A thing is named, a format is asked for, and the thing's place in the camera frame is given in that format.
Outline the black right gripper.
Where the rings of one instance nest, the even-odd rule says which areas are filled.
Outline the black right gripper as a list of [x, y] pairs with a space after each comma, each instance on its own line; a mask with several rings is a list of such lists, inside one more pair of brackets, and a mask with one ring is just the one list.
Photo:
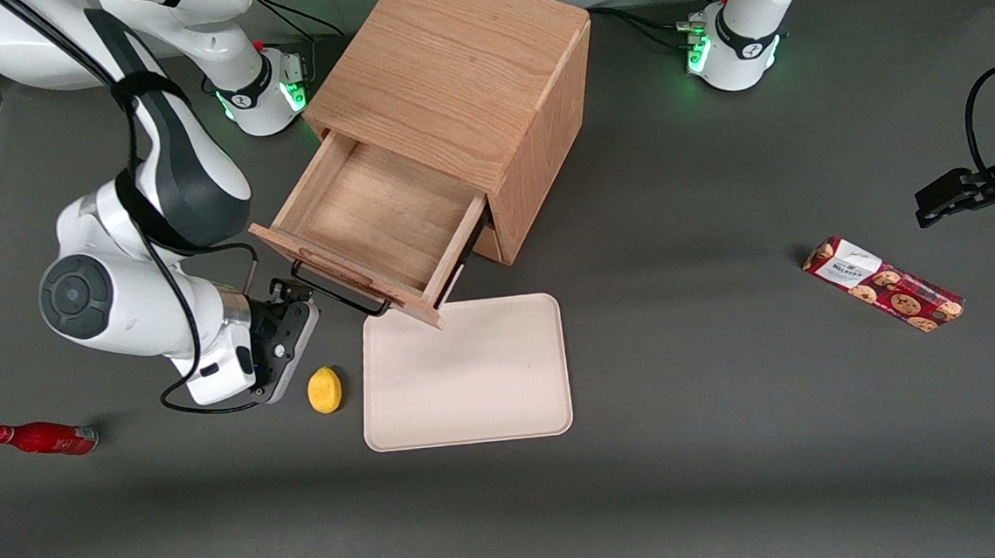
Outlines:
[[250, 328], [255, 383], [250, 400], [273, 405], [285, 396], [319, 320], [314, 289], [272, 278], [269, 300], [252, 300]]

